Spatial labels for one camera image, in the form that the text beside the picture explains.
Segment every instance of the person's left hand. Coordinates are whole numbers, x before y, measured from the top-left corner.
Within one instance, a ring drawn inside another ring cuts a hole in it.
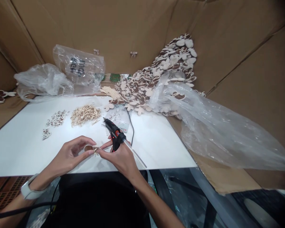
[[[64,175],[74,169],[80,162],[86,159],[94,150],[87,150],[82,154],[78,153],[85,145],[96,145],[96,143],[88,137],[79,136],[69,142],[63,144],[56,157],[49,165],[34,179],[30,184],[32,190],[40,190],[46,188],[56,177]]]

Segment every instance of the white tabletop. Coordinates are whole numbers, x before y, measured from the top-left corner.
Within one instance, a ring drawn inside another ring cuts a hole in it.
[[[107,142],[109,132],[102,125],[106,115],[103,106],[109,97],[53,98],[47,102],[29,103],[0,130],[0,176],[33,175],[41,172],[56,156],[62,145],[80,135],[92,138],[98,146]],[[70,116],[77,107],[94,104],[100,108],[101,119],[93,126],[71,127]],[[52,135],[42,140],[47,120],[56,112],[70,111],[62,126],[50,130]],[[196,167],[169,122],[153,112],[131,115],[135,135],[133,148],[147,165],[147,169]],[[126,133],[131,141],[132,128]],[[139,169],[142,165],[136,161]],[[71,173],[116,171],[116,168],[100,156],[90,156]]]

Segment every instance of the plastic bag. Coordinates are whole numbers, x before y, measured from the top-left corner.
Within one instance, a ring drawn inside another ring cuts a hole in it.
[[[181,137],[193,152],[234,168],[285,170],[285,148],[260,125],[185,84],[168,85],[164,94],[179,106]]]
[[[73,83],[53,64],[35,65],[28,71],[14,75],[19,83],[17,93],[24,101],[34,101],[26,98],[30,94],[39,96],[71,95],[74,92]]]
[[[97,56],[69,47],[56,45],[53,49],[56,66],[74,84],[74,95],[98,92],[105,76],[103,56]]]
[[[167,71],[160,77],[156,85],[156,88],[153,91],[153,94],[147,103],[147,106],[152,108],[153,112],[168,114],[168,112],[173,112],[178,109],[178,106],[175,105],[174,103],[171,103],[169,98],[165,96],[165,94],[163,93],[163,91],[167,87],[165,86],[165,83],[167,82],[168,79],[171,79],[171,78],[184,78],[185,79],[186,76],[183,72],[180,72],[180,71],[176,71],[176,72]]]

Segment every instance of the black cable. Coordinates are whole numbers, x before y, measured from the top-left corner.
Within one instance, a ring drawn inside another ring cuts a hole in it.
[[[55,190],[54,190],[54,193],[53,193],[53,196],[52,196],[52,200],[51,200],[51,202],[53,202],[53,200],[54,200],[54,196],[55,196],[55,193],[56,193],[56,190],[57,190],[57,187],[58,187],[58,185],[59,185],[59,183],[60,183],[60,180],[59,180],[59,182],[58,182],[58,184],[56,185],[56,188],[55,188]],[[52,210],[52,206],[50,206],[50,214],[53,212],[53,210]]]
[[[133,129],[133,136],[132,136],[132,141],[131,141],[131,146],[133,146],[133,138],[134,138],[134,127],[133,127],[133,124],[132,124],[132,121],[131,121],[131,117],[130,117],[130,114],[129,114],[129,111],[127,110],[127,113],[128,113],[128,116],[129,116],[129,120],[130,120],[130,123],[131,123],[131,127]]]
[[[57,202],[44,202],[44,203],[39,203],[39,204],[35,204],[35,205],[32,205],[32,206],[29,206],[29,207],[23,207],[23,208],[16,209],[16,210],[13,210],[13,211],[0,213],[0,219],[5,218],[5,217],[9,217],[9,216],[13,216],[13,215],[16,215],[16,214],[20,214],[20,213],[23,213],[23,212],[31,211],[31,210],[33,210],[35,208],[38,208],[38,207],[49,206],[49,205],[56,205],[56,204],[57,204]]]

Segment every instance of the watch strap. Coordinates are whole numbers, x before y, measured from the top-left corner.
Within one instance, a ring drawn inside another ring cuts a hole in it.
[[[27,182],[25,182],[24,185],[22,185],[21,187],[21,194],[23,195],[24,199],[26,200],[34,200],[39,198],[43,193],[46,192],[46,189],[42,190],[42,191],[33,191],[29,188],[29,184],[38,176],[39,174],[35,174],[34,176],[32,176]]]

